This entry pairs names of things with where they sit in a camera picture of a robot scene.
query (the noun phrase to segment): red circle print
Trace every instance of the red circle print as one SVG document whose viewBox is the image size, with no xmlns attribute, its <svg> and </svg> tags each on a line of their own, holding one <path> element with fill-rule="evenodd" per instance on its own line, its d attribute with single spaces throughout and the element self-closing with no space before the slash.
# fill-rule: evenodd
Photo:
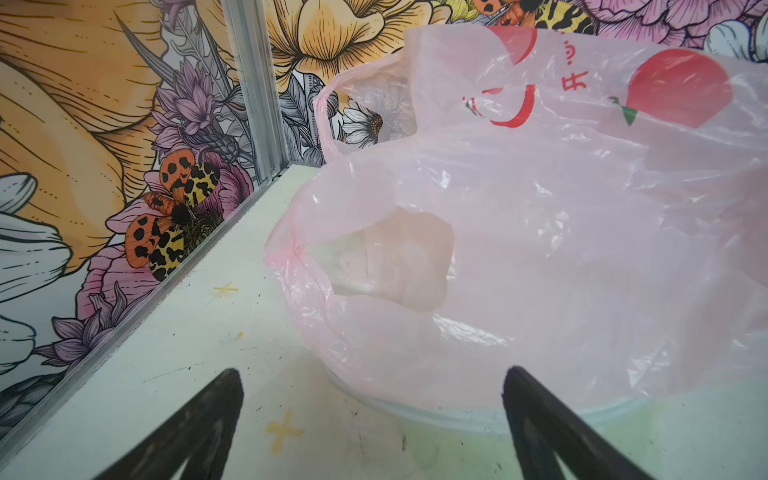
<svg viewBox="0 0 768 480">
<path fill-rule="evenodd" d="M 627 106 L 698 128 L 733 100 L 725 70 L 701 53 L 672 49 L 643 63 L 629 80 Z"/>
</svg>

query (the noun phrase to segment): chinese character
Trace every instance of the chinese character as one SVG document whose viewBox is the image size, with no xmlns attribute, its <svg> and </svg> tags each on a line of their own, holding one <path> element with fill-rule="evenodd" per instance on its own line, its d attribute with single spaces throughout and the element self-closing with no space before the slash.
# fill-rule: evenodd
<svg viewBox="0 0 768 480">
<path fill-rule="evenodd" d="M 568 78 L 563 77 L 563 90 L 576 90 L 579 87 L 586 88 L 587 84 L 585 84 L 583 81 L 577 81 L 577 80 L 588 73 L 589 72 L 586 71 L 578 75 L 576 75 L 575 73 L 571 74 L 571 76 Z"/>
</svg>

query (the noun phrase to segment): yellow flower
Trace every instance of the yellow flower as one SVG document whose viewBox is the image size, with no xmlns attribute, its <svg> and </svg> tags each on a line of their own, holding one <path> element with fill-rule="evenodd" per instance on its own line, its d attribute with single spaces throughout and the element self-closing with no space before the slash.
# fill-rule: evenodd
<svg viewBox="0 0 768 480">
<path fill-rule="evenodd" d="M 432 0 L 433 7 L 447 5 L 451 7 L 451 23 L 458 20 L 474 20 L 480 12 L 475 8 L 475 3 L 471 0 Z"/>
<path fill-rule="evenodd" d="M 445 23 L 450 8 L 414 0 L 267 0 L 277 90 L 291 71 L 328 84 L 340 71 L 401 48 L 407 28 Z"/>
</svg>

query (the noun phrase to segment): pink plastic bag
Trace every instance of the pink plastic bag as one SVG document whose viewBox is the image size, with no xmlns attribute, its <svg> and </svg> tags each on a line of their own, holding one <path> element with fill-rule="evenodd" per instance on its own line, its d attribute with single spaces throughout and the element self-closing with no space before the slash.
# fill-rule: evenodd
<svg viewBox="0 0 768 480">
<path fill-rule="evenodd" d="M 331 91 L 380 114 L 267 245 L 357 391 L 499 409 L 524 366 L 583 409 L 768 366 L 768 69 L 477 25 L 408 30 Z"/>
</svg>

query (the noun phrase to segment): white daisy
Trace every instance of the white daisy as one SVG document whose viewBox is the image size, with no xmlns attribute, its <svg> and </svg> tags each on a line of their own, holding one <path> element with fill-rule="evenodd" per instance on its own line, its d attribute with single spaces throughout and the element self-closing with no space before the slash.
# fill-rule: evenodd
<svg viewBox="0 0 768 480">
<path fill-rule="evenodd" d="M 710 28 L 704 41 L 704 51 L 742 58 L 743 60 L 768 61 L 768 13 L 757 24 L 754 35 L 744 23 L 729 20 Z"/>
<path fill-rule="evenodd" d="M 379 141 L 379 132 L 384 125 L 382 116 L 370 111 L 354 100 L 342 115 L 342 130 L 346 133 L 346 143 L 365 148 Z"/>
</svg>

